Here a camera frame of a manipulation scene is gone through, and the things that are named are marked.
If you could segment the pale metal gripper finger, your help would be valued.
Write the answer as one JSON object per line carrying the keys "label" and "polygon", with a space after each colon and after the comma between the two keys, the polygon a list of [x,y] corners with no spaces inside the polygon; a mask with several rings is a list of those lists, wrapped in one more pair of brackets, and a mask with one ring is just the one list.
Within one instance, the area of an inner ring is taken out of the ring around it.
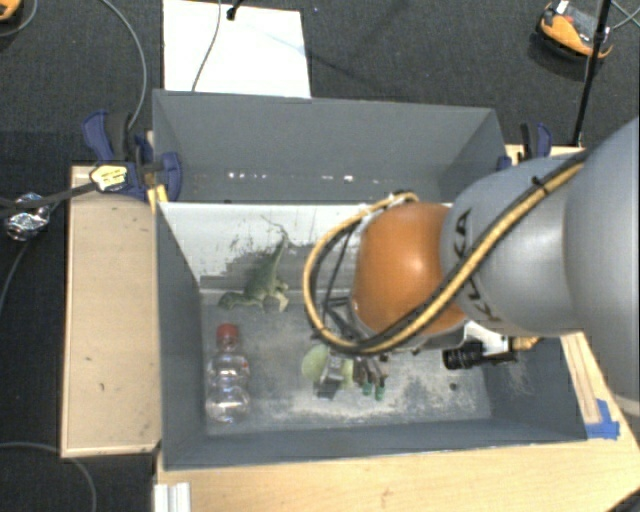
{"label": "pale metal gripper finger", "polygon": [[344,377],[342,375],[343,360],[338,357],[328,357],[314,384],[315,395],[322,400],[332,400],[339,391]]}

